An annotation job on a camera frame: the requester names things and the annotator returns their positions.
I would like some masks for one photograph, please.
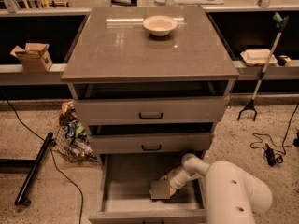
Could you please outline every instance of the power cord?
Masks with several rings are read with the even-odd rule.
[[[12,105],[12,103],[8,100],[7,98],[7,95],[5,93],[5,91],[3,90],[3,88],[0,86],[0,89],[1,89],[1,92],[3,93],[4,97],[5,97],[5,100],[7,101],[8,105],[11,107],[11,109],[14,111],[18,121],[27,129],[29,130],[31,133],[33,133],[36,137],[38,137],[39,139],[41,139],[42,141],[45,141],[44,138],[42,138],[41,136],[39,136],[37,133],[35,133],[32,129],[30,129],[19,117],[18,115],[18,112],[17,110],[15,109],[15,107]],[[81,204],[80,204],[80,213],[79,213],[79,224],[81,224],[81,220],[82,220],[82,213],[83,213],[83,204],[84,204],[84,197],[83,197],[83,193],[81,191],[81,189],[79,188],[79,186],[74,182],[72,181],[63,171],[61,171],[58,166],[57,166],[57,163],[56,163],[56,160],[55,160],[55,157],[54,157],[54,154],[53,154],[53,151],[52,149],[49,147],[49,150],[50,150],[50,154],[53,158],[53,163],[54,163],[54,166],[55,166],[55,169],[61,173],[70,183],[72,183],[79,191],[80,193],[80,196],[81,196]]]
[[[292,145],[294,145],[295,141],[297,140],[297,139],[295,139],[294,142],[291,145],[289,145],[289,146],[285,146],[284,145],[284,143],[285,143],[285,141],[287,139],[288,133],[289,133],[289,129],[290,129],[291,123],[292,123],[292,118],[293,118],[294,114],[296,113],[296,111],[298,109],[298,106],[299,106],[299,103],[297,104],[296,108],[292,112],[291,118],[290,118],[289,123],[288,123],[287,131],[286,131],[286,133],[284,135],[284,138],[282,140],[281,146],[277,146],[274,143],[272,137],[269,134],[263,134],[263,133],[253,133],[252,134],[257,139],[259,139],[259,141],[252,142],[250,144],[250,147],[253,148],[253,149],[258,149],[258,148],[263,149],[264,150],[264,155],[267,158],[268,164],[270,166],[275,165],[275,163],[283,163],[283,157],[282,156],[284,156],[284,155],[287,154],[287,151],[286,151],[285,147],[292,147]],[[272,146],[282,148],[282,151],[271,148],[267,143],[265,144],[265,147],[256,146],[256,144],[261,144],[263,142],[263,139],[261,137],[267,137],[271,141],[271,145]]]

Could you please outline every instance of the drawer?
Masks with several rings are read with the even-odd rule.
[[[220,121],[228,97],[142,100],[76,100],[85,125]]]
[[[94,153],[209,150],[213,123],[116,125],[90,127]]]
[[[99,212],[92,224],[206,223],[199,180],[187,183],[169,200],[152,200],[150,186],[180,165],[183,153],[106,155]]]

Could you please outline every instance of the cabinet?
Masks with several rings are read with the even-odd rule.
[[[155,37],[142,21],[161,14],[178,28]],[[106,154],[90,221],[204,223],[198,182],[160,202],[150,181],[186,151],[204,157],[237,76],[200,7],[94,8],[62,75],[93,151]]]

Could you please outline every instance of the reacher grabber tool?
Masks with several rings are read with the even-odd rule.
[[[251,110],[251,111],[254,112],[253,121],[255,121],[255,118],[256,118],[256,116],[257,116],[257,114],[258,114],[257,111],[256,111],[255,108],[254,108],[254,99],[255,99],[255,96],[256,96],[256,94],[257,94],[257,92],[258,92],[258,90],[259,90],[259,88],[260,88],[260,86],[261,86],[261,83],[262,83],[262,80],[263,80],[263,76],[264,76],[264,74],[265,74],[265,71],[266,71],[266,69],[267,69],[269,63],[270,63],[270,60],[271,60],[272,55],[273,55],[273,52],[275,51],[275,49],[276,49],[276,47],[277,47],[277,45],[278,45],[278,41],[280,40],[281,34],[282,34],[284,28],[286,27],[286,25],[287,25],[287,23],[288,23],[289,17],[288,17],[288,16],[285,16],[285,17],[282,19],[282,18],[280,17],[280,15],[276,12],[276,13],[274,14],[274,16],[273,16],[273,19],[277,22],[277,28],[279,28],[277,37],[276,37],[276,39],[275,39],[275,41],[274,41],[274,43],[273,43],[273,46],[272,46],[272,48],[271,48],[271,50],[270,50],[269,56],[268,56],[268,58],[267,58],[267,60],[266,60],[266,63],[265,63],[265,65],[264,65],[264,67],[263,67],[263,70],[262,70],[261,74],[259,75],[258,83],[257,83],[257,85],[256,85],[256,87],[255,87],[255,89],[254,89],[253,96],[252,96],[250,102],[245,106],[245,108],[243,108],[243,109],[239,112],[239,116],[238,116],[237,120],[240,120],[242,113],[243,113],[244,111],[246,111],[246,110]]]

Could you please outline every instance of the basket of items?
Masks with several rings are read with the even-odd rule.
[[[59,117],[60,128],[54,137],[57,151],[67,161],[97,161],[88,144],[85,127],[77,118],[73,102],[62,104],[62,114]]]

